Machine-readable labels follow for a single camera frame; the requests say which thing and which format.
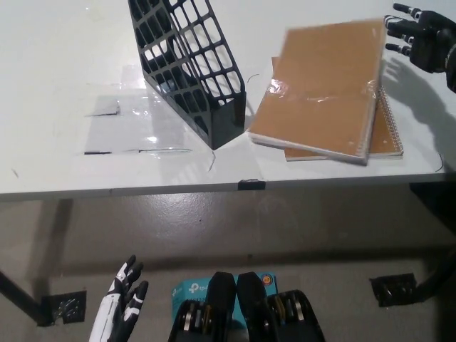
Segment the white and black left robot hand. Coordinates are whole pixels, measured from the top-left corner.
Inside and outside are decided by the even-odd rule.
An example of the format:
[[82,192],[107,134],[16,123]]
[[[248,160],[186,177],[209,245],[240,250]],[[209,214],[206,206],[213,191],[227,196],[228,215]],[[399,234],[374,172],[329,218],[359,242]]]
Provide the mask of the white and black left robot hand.
[[140,278],[143,263],[136,262],[133,254],[115,275],[107,294],[103,297],[93,327],[90,342],[127,342],[138,321],[149,283]]

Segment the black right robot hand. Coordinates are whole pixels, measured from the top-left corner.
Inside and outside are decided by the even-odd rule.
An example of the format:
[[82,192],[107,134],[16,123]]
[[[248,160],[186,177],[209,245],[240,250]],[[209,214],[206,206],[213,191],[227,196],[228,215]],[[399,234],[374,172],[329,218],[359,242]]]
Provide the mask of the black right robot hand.
[[393,9],[408,15],[384,17],[387,35],[395,39],[385,49],[409,58],[428,73],[448,73],[455,59],[455,22],[435,11],[394,3]]

